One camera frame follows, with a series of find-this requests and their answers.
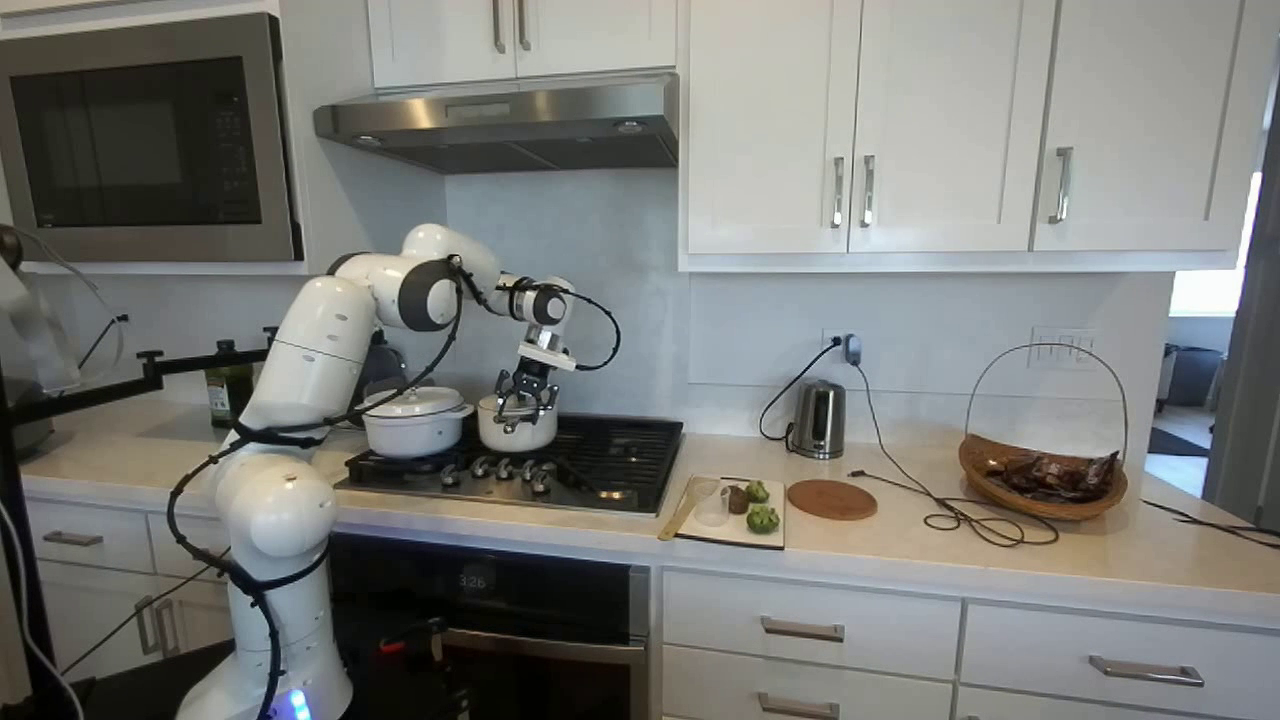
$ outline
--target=bowl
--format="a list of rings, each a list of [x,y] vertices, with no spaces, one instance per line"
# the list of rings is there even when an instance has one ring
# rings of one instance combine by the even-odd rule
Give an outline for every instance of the bowl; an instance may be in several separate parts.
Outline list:
[[[1058,457],[967,433],[958,468],[965,485],[987,504],[1064,523],[1094,521],[1128,490],[1121,451]]]

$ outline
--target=pot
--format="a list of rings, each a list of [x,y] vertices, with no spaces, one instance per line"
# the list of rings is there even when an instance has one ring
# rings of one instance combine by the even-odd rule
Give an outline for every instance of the pot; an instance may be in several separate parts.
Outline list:
[[[421,385],[384,400],[393,390],[375,390],[365,411],[365,437],[375,457],[436,457],[447,451],[465,437],[465,418],[470,405],[455,386]]]
[[[478,395],[478,443],[490,451],[536,451],[556,439],[559,411],[552,408],[518,408],[518,400],[506,400],[503,414],[497,418],[500,395]]]

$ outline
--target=drawer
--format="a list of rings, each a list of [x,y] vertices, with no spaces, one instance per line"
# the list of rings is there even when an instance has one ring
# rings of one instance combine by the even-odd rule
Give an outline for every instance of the drawer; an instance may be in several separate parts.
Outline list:
[[[159,577],[193,577],[199,569],[199,558],[171,539],[164,517],[149,517],[149,528],[150,528],[150,550],[157,550]],[[178,517],[177,528],[206,550],[223,550],[233,544],[223,523],[210,517]]]
[[[950,680],[958,601],[669,570],[665,639]]]
[[[950,682],[669,643],[665,710],[689,720],[948,720]]]
[[[150,570],[149,521],[141,510],[85,504],[28,504],[38,558]]]
[[[1167,710],[958,688],[957,720],[1167,720]]]
[[[971,605],[958,680],[1199,716],[1276,716],[1276,667],[1272,632]]]

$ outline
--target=wooden cutting board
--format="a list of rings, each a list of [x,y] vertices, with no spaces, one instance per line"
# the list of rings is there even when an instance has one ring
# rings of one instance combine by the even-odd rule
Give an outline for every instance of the wooden cutting board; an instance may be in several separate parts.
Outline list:
[[[876,517],[876,496],[844,479],[794,479],[787,504],[824,521]]]

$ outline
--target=stovetop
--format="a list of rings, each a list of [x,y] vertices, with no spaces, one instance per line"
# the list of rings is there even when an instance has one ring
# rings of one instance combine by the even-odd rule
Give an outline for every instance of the stovetop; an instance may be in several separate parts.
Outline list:
[[[566,504],[611,510],[654,510],[678,451],[678,418],[559,414],[539,451],[489,451],[478,433],[436,457],[349,461],[349,487],[453,496],[485,504]]]

